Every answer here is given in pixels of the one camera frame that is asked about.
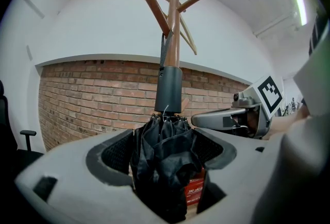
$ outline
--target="chair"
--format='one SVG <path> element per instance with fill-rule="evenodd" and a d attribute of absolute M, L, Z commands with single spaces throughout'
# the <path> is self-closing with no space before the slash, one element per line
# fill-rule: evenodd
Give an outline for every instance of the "chair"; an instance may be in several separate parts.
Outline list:
<path fill-rule="evenodd" d="M 15 178 L 28 165 L 33 163 L 43 154 L 31 151 L 30 136 L 35 136 L 35 131 L 23 130 L 20 134 L 25 135 L 27 150 L 17 149 L 17 142 L 10 128 L 8 117 L 8 100 L 4 95 L 4 86 L 0 80 L 0 133 L 2 134 L 3 154 L 7 161 L 7 172 L 11 178 Z"/>

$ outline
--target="brick wall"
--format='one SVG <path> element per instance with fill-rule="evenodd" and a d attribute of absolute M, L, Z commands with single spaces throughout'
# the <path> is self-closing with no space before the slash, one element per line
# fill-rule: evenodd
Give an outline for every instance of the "brick wall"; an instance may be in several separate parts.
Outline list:
<path fill-rule="evenodd" d="M 90 60 L 48 65 L 39 87 L 39 120 L 47 150 L 118 128 L 141 127 L 154 113 L 158 64 Z M 182 115 L 231 106 L 247 85 L 182 68 Z"/>

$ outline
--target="white wall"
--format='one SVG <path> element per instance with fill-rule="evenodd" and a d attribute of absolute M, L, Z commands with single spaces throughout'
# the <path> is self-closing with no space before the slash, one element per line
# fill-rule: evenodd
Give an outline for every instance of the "white wall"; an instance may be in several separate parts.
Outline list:
<path fill-rule="evenodd" d="M 308 60 L 310 28 L 313 23 L 306 25 L 307 33 L 297 33 L 290 41 L 282 42 L 281 46 L 271 49 L 274 69 L 283 79 L 292 77 Z"/>
<path fill-rule="evenodd" d="M 168 3 L 159 2 L 167 11 Z M 181 39 L 181 66 L 247 83 L 272 71 L 266 49 L 248 25 L 217 0 L 201 0 L 183 17 L 198 55 Z M 160 28 L 144 0 L 71 0 L 32 54 L 38 65 L 92 55 L 159 62 L 160 39 Z"/>
<path fill-rule="evenodd" d="M 295 84 L 293 78 L 288 78 L 284 80 L 284 92 L 285 92 L 285 105 L 292 102 L 292 98 L 294 98 L 295 102 L 301 102 L 303 96 Z"/>
<path fill-rule="evenodd" d="M 33 151 L 44 152 L 38 121 L 39 74 L 30 61 L 26 50 L 26 37 L 31 27 L 41 19 L 24 2 L 12 0 L 4 15 L 0 29 L 0 79 L 8 98 L 9 120 L 19 149 L 26 149 L 25 136 L 21 130 L 33 130 Z"/>
<path fill-rule="evenodd" d="M 26 149 L 21 130 L 34 130 L 31 148 L 45 152 L 39 114 L 38 94 L 42 68 L 36 67 L 30 50 L 50 31 L 57 13 L 69 0 L 12 0 L 0 24 L 0 80 L 9 102 L 11 129 L 20 149 Z"/>

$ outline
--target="ceiling light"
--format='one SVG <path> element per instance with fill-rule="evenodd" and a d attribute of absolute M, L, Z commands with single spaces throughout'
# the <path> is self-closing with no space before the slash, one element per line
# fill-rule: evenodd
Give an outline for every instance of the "ceiling light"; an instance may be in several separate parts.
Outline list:
<path fill-rule="evenodd" d="M 306 8 L 305 8 L 304 0 L 297 0 L 297 4 L 300 13 L 301 25 L 305 25 L 307 24 L 307 16 L 306 16 Z"/>

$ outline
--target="folded umbrella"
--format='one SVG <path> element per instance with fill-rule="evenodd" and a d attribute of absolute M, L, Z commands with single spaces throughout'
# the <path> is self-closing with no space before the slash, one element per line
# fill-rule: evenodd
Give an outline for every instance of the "folded umbrella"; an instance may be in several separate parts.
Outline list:
<path fill-rule="evenodd" d="M 135 130 L 130 165 L 139 198 L 169 223 L 185 219 L 185 186 L 202 170 L 187 119 L 152 115 Z"/>

